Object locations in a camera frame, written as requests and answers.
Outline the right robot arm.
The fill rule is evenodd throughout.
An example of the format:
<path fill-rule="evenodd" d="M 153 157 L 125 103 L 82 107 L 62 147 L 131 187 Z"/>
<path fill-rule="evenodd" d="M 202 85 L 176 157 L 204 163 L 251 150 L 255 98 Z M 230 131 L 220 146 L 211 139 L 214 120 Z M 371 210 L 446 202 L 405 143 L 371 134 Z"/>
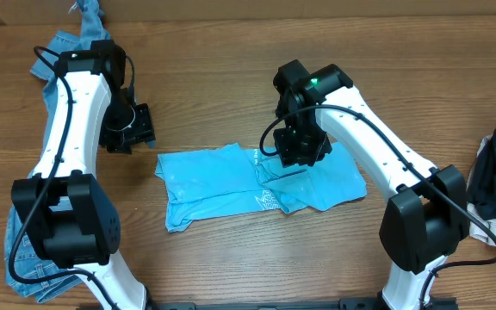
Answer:
<path fill-rule="evenodd" d="M 392 132 L 353 81 L 330 64 L 314 73 L 295 59 L 278 68 L 280 95 L 269 126 L 282 165 L 312 166 L 341 143 L 380 190 L 387 206 L 379 236 L 392 260 L 375 297 L 343 298 L 340 309 L 456 309 L 454 298 L 430 295 L 437 267 L 468 236 L 466 185 L 453 165 L 438 169 Z"/>

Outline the light blue t-shirt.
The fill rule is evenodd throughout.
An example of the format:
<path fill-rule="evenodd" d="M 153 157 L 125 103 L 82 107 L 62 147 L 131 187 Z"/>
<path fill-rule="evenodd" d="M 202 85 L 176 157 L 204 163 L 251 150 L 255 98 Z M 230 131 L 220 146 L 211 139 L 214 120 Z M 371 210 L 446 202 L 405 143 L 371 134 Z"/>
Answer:
<path fill-rule="evenodd" d="M 367 194 L 356 162 L 339 143 L 313 166 L 285 167 L 278 157 L 230 144 L 219 149 L 158 155 L 157 177 L 168 195 L 165 226 L 185 231 L 192 222 L 280 209 L 326 211 Z"/>

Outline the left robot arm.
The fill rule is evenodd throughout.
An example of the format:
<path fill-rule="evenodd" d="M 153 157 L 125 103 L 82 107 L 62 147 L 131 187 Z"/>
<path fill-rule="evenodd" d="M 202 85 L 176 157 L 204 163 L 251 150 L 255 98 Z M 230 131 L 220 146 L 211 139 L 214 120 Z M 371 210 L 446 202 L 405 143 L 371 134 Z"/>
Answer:
<path fill-rule="evenodd" d="M 18 247 L 29 238 L 36 255 L 59 268 L 57 277 L 78 276 L 104 309 L 154 309 L 119 251 L 118 212 L 96 180 L 98 146 L 131 153 L 155 140 L 150 109 L 125 87 L 133 61 L 113 40 L 95 40 L 87 50 L 59 53 L 47 67 L 57 79 L 58 102 L 40 162 L 33 175 L 16 180 L 11 200 L 22 222 L 8 258 L 15 269 Z"/>

